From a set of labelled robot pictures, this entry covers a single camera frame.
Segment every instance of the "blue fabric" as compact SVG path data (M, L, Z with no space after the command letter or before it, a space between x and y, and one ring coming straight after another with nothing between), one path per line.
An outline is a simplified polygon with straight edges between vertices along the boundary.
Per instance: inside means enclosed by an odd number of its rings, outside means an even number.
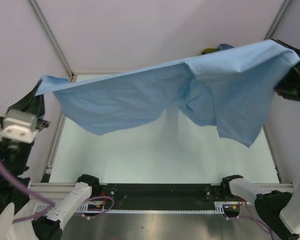
M64 115L97 135L147 124L178 105L195 124L249 147L274 87L299 60L266 40L83 82L44 76L36 94L53 92Z

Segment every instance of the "blue cloth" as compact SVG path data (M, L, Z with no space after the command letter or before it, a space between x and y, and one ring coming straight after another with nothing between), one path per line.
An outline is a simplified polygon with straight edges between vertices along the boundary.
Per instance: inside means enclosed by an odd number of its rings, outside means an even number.
M195 124L216 126L221 138L249 147L274 87L299 61L266 40L83 82L44 76L36 94L53 92L65 116L97 135L147 124L178 105Z

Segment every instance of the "cloth fold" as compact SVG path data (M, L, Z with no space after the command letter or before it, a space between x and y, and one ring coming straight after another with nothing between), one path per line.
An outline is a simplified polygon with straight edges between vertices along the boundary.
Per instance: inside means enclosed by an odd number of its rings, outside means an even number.
M272 40L68 83L43 76L37 95L53 92L63 114L103 135L158 119L170 105L221 138L249 147L270 111L274 87L300 61Z

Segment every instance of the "white wall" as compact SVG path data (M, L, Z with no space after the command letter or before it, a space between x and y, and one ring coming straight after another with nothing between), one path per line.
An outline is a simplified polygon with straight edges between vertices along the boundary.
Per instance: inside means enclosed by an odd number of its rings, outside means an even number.
M67 78L37 19L25 0L0 0L0 113L27 94L42 75ZM39 181L58 117L59 104L45 97L45 119L51 127L42 131L35 142L28 175Z
M265 37L283 0L37 0L73 72L121 72Z
M292 1L273 37L300 49L300 0ZM275 96L267 125L283 180L298 184L300 103Z

